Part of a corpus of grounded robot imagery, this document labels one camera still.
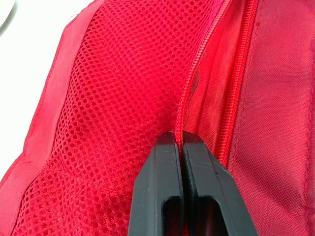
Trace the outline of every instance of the stitching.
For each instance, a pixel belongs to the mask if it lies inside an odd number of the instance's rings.
[[[253,58],[253,52],[254,49],[256,47],[256,41],[257,41],[257,35],[258,35],[258,29],[259,29],[259,22],[260,22],[260,16],[261,16],[261,12],[262,12],[262,6],[264,4],[264,0],[262,0],[261,5],[260,5],[260,12],[259,12],[259,16],[257,19],[257,23],[256,23],[256,29],[255,29],[255,35],[254,35],[254,41],[252,43],[252,49],[251,49],[251,58],[249,59],[249,65],[248,65],[248,74],[247,74],[247,81],[246,81],[246,85],[245,85],[245,94],[244,94],[244,104],[241,110],[241,119],[240,119],[240,123],[238,126],[238,132],[237,132],[237,138],[236,138],[236,144],[235,144],[235,151],[234,151],[234,157],[233,157],[233,164],[232,164],[232,171],[231,173],[234,173],[234,167],[235,167],[235,160],[236,160],[236,153],[237,153],[237,147],[238,147],[238,143],[239,143],[239,136],[240,136],[240,132],[241,132],[241,125],[244,121],[243,118],[243,113],[244,113],[244,109],[246,107],[247,101],[248,101],[248,84],[249,84],[249,76],[250,76],[250,71],[251,71],[251,67],[252,67],[252,58]]]
[[[308,143],[307,143],[307,160],[305,163],[305,174],[304,174],[304,191],[303,191],[303,197],[305,199],[305,220],[306,220],[306,226],[307,226],[307,231],[309,232],[309,234],[311,234],[312,231],[312,227],[311,227],[311,213],[310,210],[308,209],[308,202],[309,202],[309,198],[308,198],[308,181],[309,181],[309,173],[308,173],[308,169],[310,167],[310,160],[312,157],[312,141],[313,141],[313,131],[312,131],[312,124],[313,124],[313,119],[314,119],[314,89],[315,89],[315,58],[314,58],[314,51],[315,49],[313,48],[313,50],[311,50],[312,55],[313,55],[313,67],[312,67],[312,90],[311,90],[311,100],[310,100],[310,114],[309,114],[309,135],[308,135]]]
[[[89,27],[89,25],[90,25],[90,23],[91,23],[91,20],[93,19],[94,15],[95,15],[95,14],[97,13],[97,11],[102,7],[103,4],[104,4],[104,2],[98,6],[98,9],[97,9],[97,10],[95,11],[95,13],[91,16],[90,20],[89,20],[88,23],[86,24],[87,29],[88,29],[88,27]],[[59,45],[62,44],[63,36],[64,36],[64,33],[62,34],[62,39],[61,39]],[[72,62],[71,62],[71,71],[70,71],[70,74],[69,74],[69,81],[68,81],[68,86],[67,86],[67,88],[68,88],[69,85],[70,85],[70,77],[71,77],[71,74],[72,74],[74,62],[75,62],[75,60],[76,60],[76,58],[77,58],[77,55],[78,55],[78,53],[79,53],[79,50],[80,50],[80,48],[81,48],[81,45],[82,45],[82,43],[83,43],[84,38],[85,38],[85,33],[84,33],[84,36],[82,37],[81,44],[80,44],[80,46],[79,46],[79,48],[78,48],[78,51],[77,51],[77,53],[76,53],[76,56],[74,57],[74,59],[73,59]],[[58,47],[58,49],[57,49],[58,52],[56,53],[56,57],[55,57],[55,58],[57,58],[57,55],[58,55],[58,53],[59,53],[59,51],[60,51],[60,48],[61,48],[61,47]],[[44,98],[45,93],[46,93],[46,88],[47,88],[48,81],[49,81],[50,76],[51,76],[51,72],[52,72],[53,67],[54,67],[54,65],[55,65],[55,61],[56,61],[56,60],[54,60],[54,62],[53,62],[53,66],[52,66],[52,68],[51,68],[51,70],[50,70],[50,72],[49,72],[49,75],[48,75],[49,77],[48,77],[48,79],[47,79],[47,83],[45,84],[45,87],[44,87],[43,98]],[[42,101],[42,102],[41,102],[41,105],[40,105],[40,107],[39,107],[38,113],[36,114],[36,117],[39,115],[39,111],[40,111],[40,109],[41,109],[41,106],[42,106],[42,103],[43,103],[43,99],[41,99],[41,101]],[[25,185],[24,191],[21,193],[21,195],[20,195],[20,197],[19,197],[19,202],[20,202],[20,204],[19,204],[19,206],[18,206],[18,209],[19,209],[19,210],[18,210],[18,213],[16,214],[15,219],[14,219],[14,221],[12,222],[11,230],[9,230],[8,235],[12,235],[13,232],[14,232],[14,229],[15,229],[15,227],[16,227],[17,220],[18,220],[18,217],[19,217],[19,215],[20,215],[20,210],[21,210],[21,205],[22,205],[22,199],[23,199],[23,197],[24,197],[24,194],[26,193],[26,191],[27,191],[27,189],[29,188],[29,186],[30,186],[30,185],[34,182],[34,180],[43,172],[43,170],[46,168],[47,164],[49,163],[49,160],[50,160],[50,157],[51,157],[51,154],[52,154],[52,151],[53,151],[53,147],[54,147],[54,144],[55,144],[55,136],[56,136],[56,132],[57,132],[57,129],[58,129],[58,123],[59,123],[59,119],[60,119],[60,114],[61,114],[61,112],[62,112],[62,110],[63,110],[63,107],[62,107],[62,109],[61,109],[61,111],[60,111],[60,113],[59,113],[59,118],[58,118],[57,125],[56,125],[56,128],[55,128],[54,141],[53,141],[53,144],[52,144],[52,147],[51,147],[50,155],[48,156],[48,158],[47,158],[47,160],[46,160],[46,163],[44,164],[44,166],[42,167],[42,169],[41,169],[40,171],[38,171],[38,172],[36,173],[36,175],[31,179],[31,181],[28,182],[28,183]],[[31,136],[32,133],[33,133],[34,126],[32,127],[32,132],[31,132],[31,134],[28,136],[28,140],[29,140],[30,136]]]

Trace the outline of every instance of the zipper track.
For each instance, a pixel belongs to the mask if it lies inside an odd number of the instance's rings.
[[[241,40],[236,54],[230,88],[228,90],[226,109],[223,115],[219,143],[215,150],[215,153],[218,155],[217,158],[224,167],[227,167],[228,164],[228,156],[230,153],[238,102],[242,88],[248,50],[252,37],[252,29],[256,17],[257,5],[258,0],[250,0],[246,2],[245,14],[242,23]]]
[[[209,39],[220,22],[222,16],[224,15],[227,7],[230,4],[229,1],[225,1],[222,5],[221,10],[219,11],[216,19],[214,20],[207,36],[202,43],[197,56],[192,64],[191,70],[189,72],[189,79],[186,81],[184,86],[184,91],[182,98],[179,103],[179,109],[177,113],[177,120],[175,126],[175,138],[177,145],[179,147],[180,154],[182,153],[183,148],[183,126],[184,126],[184,115],[187,99],[189,96],[189,91],[193,78],[196,74],[197,68],[200,64],[200,58],[203,55],[205,49],[207,48]],[[241,92],[242,80],[245,71],[248,49],[250,46],[250,41],[252,37],[252,29],[255,21],[256,10],[257,10],[258,0],[249,0],[246,2],[244,18],[241,26],[241,36],[240,42],[237,49],[237,54],[235,58],[234,68],[232,72],[230,88],[227,94],[227,100],[225,105],[225,111],[223,114],[221,133],[218,138],[219,142],[216,146],[214,153],[217,155],[219,161],[223,164],[224,167],[227,167],[228,164],[228,155],[230,152],[231,140],[233,135],[234,123],[237,115],[237,108],[239,102],[239,96]]]
[[[183,90],[182,97],[181,97],[181,100],[179,102],[179,107],[178,107],[178,111],[177,111],[175,132],[174,132],[180,156],[182,155],[183,144],[184,144],[183,143],[183,128],[184,128],[185,107],[186,107],[186,103],[187,103],[187,100],[189,97],[191,85],[192,85],[193,79],[195,77],[196,71],[200,65],[200,61],[201,61],[200,59],[202,58],[204,51],[208,46],[209,39],[210,39],[211,35],[213,34],[214,30],[216,29],[217,25],[219,24],[222,16],[225,14],[231,1],[232,0],[226,0],[222,4],[217,16],[215,17],[215,19],[214,19],[214,21],[213,21],[213,23],[212,23],[212,25],[208,31],[208,33],[206,34],[204,41],[202,42],[202,44],[198,50],[198,53],[197,53],[197,55],[196,55],[196,57],[192,63],[192,66],[190,68],[190,71],[188,74],[188,79],[186,80],[185,85],[184,85],[184,90]]]

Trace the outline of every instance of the red polyester fabric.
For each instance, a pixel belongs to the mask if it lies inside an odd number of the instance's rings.
[[[314,5],[90,4],[64,30],[23,153],[0,183],[0,234],[127,235],[158,135],[183,127],[220,153],[243,53],[227,168],[260,235],[314,235]]]

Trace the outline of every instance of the red nylon fabric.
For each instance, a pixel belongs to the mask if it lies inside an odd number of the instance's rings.
[[[312,6],[260,0],[255,14],[228,169],[260,235],[314,234]],[[127,235],[134,180],[156,136],[174,130],[195,63],[182,125],[216,150],[244,9],[108,0],[83,11],[1,181],[0,233]]]
[[[315,235],[314,6],[257,9],[228,169],[261,235]]]

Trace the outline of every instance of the fabric seam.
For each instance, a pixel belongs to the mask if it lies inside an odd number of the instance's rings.
[[[89,19],[89,21],[88,21],[88,23],[87,23],[87,28],[86,28],[86,30],[88,29],[88,27],[89,27],[89,25],[90,25],[90,23],[91,23],[91,21],[92,21],[94,15],[95,15],[95,14],[97,13],[97,11],[102,7],[102,5],[104,4],[104,2],[105,2],[105,0],[103,1],[103,3],[101,3],[101,4],[99,5],[98,9],[95,11],[95,13],[94,13],[94,14],[91,16],[91,18]],[[65,98],[66,98],[66,96],[67,96],[67,94],[68,94],[68,88],[69,88],[69,85],[70,85],[70,77],[71,77],[71,73],[72,73],[72,71],[73,71],[73,66],[74,66],[75,60],[77,59],[77,56],[78,56],[80,47],[81,47],[81,45],[82,45],[82,43],[83,43],[85,34],[86,34],[86,31],[85,31],[85,33],[84,33],[84,36],[82,37],[80,46],[79,46],[78,51],[77,51],[77,53],[76,53],[76,56],[74,57],[74,59],[73,59],[72,62],[71,62],[71,70],[70,70],[70,74],[69,74],[69,77],[68,77],[67,92],[66,92]],[[64,39],[64,33],[62,34],[62,38],[61,38],[61,40],[60,40],[60,45],[62,44],[63,39]],[[60,48],[61,48],[61,47],[58,48],[58,52],[56,53],[56,58],[57,58],[57,56],[58,56],[58,54],[59,54],[59,52],[60,52]],[[54,67],[54,65],[55,65],[55,62],[56,62],[56,60],[54,60],[53,66],[52,66],[52,68],[51,68],[51,70],[50,70],[50,72],[49,72],[48,79],[47,79],[47,83],[46,83],[46,85],[45,85],[45,87],[44,87],[43,99],[41,99],[41,105],[40,105],[40,107],[39,107],[39,110],[38,110],[38,113],[37,113],[35,119],[37,119],[37,117],[38,117],[38,115],[39,115],[39,111],[41,110],[42,103],[43,103],[43,100],[44,100],[44,97],[45,97],[45,94],[46,94],[46,90],[47,90],[48,81],[50,80],[51,72],[53,71],[53,67]],[[39,171],[34,175],[34,177],[33,177],[33,178],[25,185],[25,187],[23,188],[24,191],[21,193],[21,195],[20,195],[20,197],[19,197],[19,203],[20,203],[20,204],[18,205],[18,209],[19,209],[19,210],[18,210],[18,213],[16,214],[16,216],[15,216],[15,218],[14,218],[14,221],[12,222],[11,230],[8,232],[8,235],[12,235],[13,232],[14,232],[14,229],[15,229],[16,223],[17,223],[17,219],[18,219],[18,217],[19,217],[19,215],[20,215],[22,198],[23,198],[23,196],[24,196],[24,194],[25,194],[27,188],[28,188],[28,187],[31,185],[31,183],[33,183],[33,181],[43,172],[43,170],[45,169],[45,167],[47,166],[47,164],[48,164],[48,162],[49,162],[49,160],[50,160],[50,157],[51,157],[52,151],[53,151],[53,147],[54,147],[54,144],[55,144],[55,137],[56,137],[56,132],[57,132],[57,128],[58,128],[58,123],[59,123],[60,116],[61,116],[61,113],[62,113],[62,110],[63,110],[63,107],[64,107],[64,102],[65,102],[65,100],[63,101],[63,106],[62,106],[62,108],[61,108],[61,110],[60,110],[60,112],[59,112],[59,118],[58,118],[58,121],[57,121],[57,123],[56,123],[55,132],[54,132],[54,141],[53,141],[52,146],[51,146],[50,154],[49,154],[49,156],[47,157],[47,160],[46,160],[45,164],[43,165],[43,167],[41,168],[41,170],[39,170]],[[29,138],[31,137],[31,135],[32,135],[32,133],[33,133],[33,131],[34,131],[34,127],[35,127],[36,121],[37,121],[37,120],[34,121],[34,125],[33,125],[33,127],[32,127],[32,131],[31,131],[30,135],[28,136],[27,144],[25,145],[25,148],[24,148],[25,150],[24,150],[24,151],[26,151],[26,148],[27,148],[27,145],[28,145],[28,140],[29,140]]]
[[[311,160],[311,155],[312,155],[312,124],[313,124],[313,119],[314,119],[314,89],[315,89],[315,57],[314,57],[314,51],[315,48],[313,48],[313,67],[312,67],[312,85],[311,85],[311,100],[310,100],[310,114],[309,114],[309,136],[308,136],[308,143],[307,143],[307,160],[305,164],[305,174],[304,174],[304,198],[305,198],[305,219],[306,219],[306,225],[307,225],[307,230],[309,235],[311,234],[312,231],[312,226],[311,226],[311,216],[310,216],[310,211],[308,210],[308,202],[309,202],[309,197],[308,197],[308,188],[309,188],[309,165],[310,165],[310,160]]]
[[[260,12],[259,12],[259,16],[257,18],[257,22],[259,22],[260,20],[260,16],[261,16],[261,12],[262,12],[262,6],[264,4],[264,0],[262,0],[261,2],[261,5],[260,5]],[[255,29],[255,34],[254,34],[254,40],[253,40],[253,43],[252,43],[252,49],[251,49],[251,52],[250,52],[250,59],[249,59],[249,64],[248,64],[248,70],[250,72],[250,70],[252,69],[252,58],[253,58],[253,52],[255,50],[255,47],[256,47],[256,41],[257,41],[257,35],[258,35],[258,30],[259,30],[259,24],[256,24],[256,29]],[[246,81],[246,85],[245,85],[245,94],[244,94],[244,104],[243,104],[243,107],[242,107],[242,110],[241,110],[241,119],[240,119],[240,123],[239,123],[239,127],[238,127],[238,132],[237,132],[237,138],[236,138],[236,144],[235,144],[235,151],[234,151],[234,157],[233,157],[233,164],[232,164],[232,170],[231,170],[231,173],[233,174],[234,173],[234,167],[235,167],[235,160],[236,160],[236,152],[237,152],[237,147],[238,147],[238,143],[239,143],[239,136],[240,136],[240,132],[241,132],[241,126],[242,126],[242,123],[243,123],[243,111],[246,107],[246,104],[247,104],[247,97],[248,97],[248,84],[249,84],[249,73],[247,74],[247,81]]]

